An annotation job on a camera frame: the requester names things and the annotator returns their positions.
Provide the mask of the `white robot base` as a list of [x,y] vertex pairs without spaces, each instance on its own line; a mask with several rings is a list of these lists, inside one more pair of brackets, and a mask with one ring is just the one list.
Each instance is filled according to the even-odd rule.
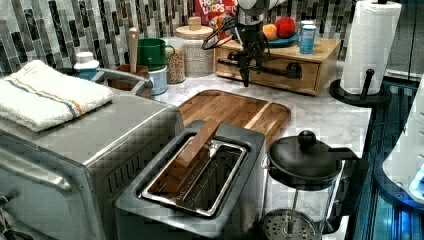
[[424,205],[424,86],[420,80],[414,101],[395,147],[382,170],[395,199],[422,210]]

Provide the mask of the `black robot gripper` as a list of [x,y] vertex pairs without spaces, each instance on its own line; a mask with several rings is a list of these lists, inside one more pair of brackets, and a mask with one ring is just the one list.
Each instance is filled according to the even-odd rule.
[[253,25],[237,24],[239,43],[242,52],[239,55],[239,73],[245,87],[249,86],[249,66],[251,59],[255,60],[256,72],[262,73],[265,50],[265,38],[263,34],[263,24],[259,22]]

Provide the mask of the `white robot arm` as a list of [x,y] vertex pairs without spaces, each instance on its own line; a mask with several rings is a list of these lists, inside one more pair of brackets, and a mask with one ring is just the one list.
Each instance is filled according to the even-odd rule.
[[263,22],[267,12],[286,0],[237,0],[237,13],[234,33],[241,50],[237,52],[239,73],[245,87],[249,86],[250,64],[255,62],[259,69],[264,62],[266,38]]

